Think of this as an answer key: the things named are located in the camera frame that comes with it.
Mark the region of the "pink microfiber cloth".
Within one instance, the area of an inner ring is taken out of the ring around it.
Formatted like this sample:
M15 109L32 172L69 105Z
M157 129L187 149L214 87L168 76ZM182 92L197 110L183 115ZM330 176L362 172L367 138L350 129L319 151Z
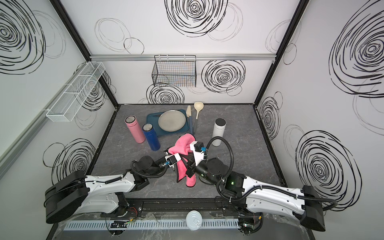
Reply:
M181 136L175 143L175 145L168 149L168 153L171 155L174 154L180 154L181 155L188 155L191 153L190 144L194 142L196 139L192 134L184 134ZM196 184L196 176L193 175L192 177L188 177L187 174L187 167L184 164L182 160L177 162L177 183L180 182L182 179L186 179L186 186L189 188L192 188Z

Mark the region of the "blue thermos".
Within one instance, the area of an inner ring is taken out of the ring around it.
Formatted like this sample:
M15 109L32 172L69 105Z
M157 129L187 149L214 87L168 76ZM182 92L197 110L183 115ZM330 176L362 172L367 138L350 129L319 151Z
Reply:
M143 133L147 139L147 142L151 148L152 151L157 151L160 149L161 145L158 140L158 136L155 132L155 129L152 124L145 124L142 127Z

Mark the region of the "pink thermos steel lid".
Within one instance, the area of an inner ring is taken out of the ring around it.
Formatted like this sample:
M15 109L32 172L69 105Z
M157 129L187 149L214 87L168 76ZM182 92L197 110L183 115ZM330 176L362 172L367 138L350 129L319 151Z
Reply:
M143 142L145 142L146 140L146 137L143 133L143 130L137 120L137 118L133 115L130 115L130 116L127 116L125 118L125 123L129 129L129 131L131 132L133 138L135 139L135 141L138 143L138 144L141 144Z

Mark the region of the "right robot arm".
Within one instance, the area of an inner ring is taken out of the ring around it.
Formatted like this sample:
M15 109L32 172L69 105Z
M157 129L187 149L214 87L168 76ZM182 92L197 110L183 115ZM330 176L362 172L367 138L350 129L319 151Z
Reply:
M229 165L218 158L208 159L208 150L216 140L227 147ZM234 152L223 137L213 137L204 145L193 135L185 134L169 151L180 155L178 162L184 165L186 177L203 178L205 184L214 186L219 196L230 205L252 214L289 217L307 229L323 232L326 229L324 212L339 204L336 200L320 197L311 186L284 188L235 172Z

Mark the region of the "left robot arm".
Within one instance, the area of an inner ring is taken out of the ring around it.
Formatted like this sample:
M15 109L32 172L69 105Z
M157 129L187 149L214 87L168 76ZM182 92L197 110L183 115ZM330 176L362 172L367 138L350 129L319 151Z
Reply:
M62 222L74 215L88 213L126 214L126 193L137 192L149 185L149 178L160 176L168 168L166 159L154 161L142 157L134 169L112 176L91 176L75 171L45 192L46 223Z

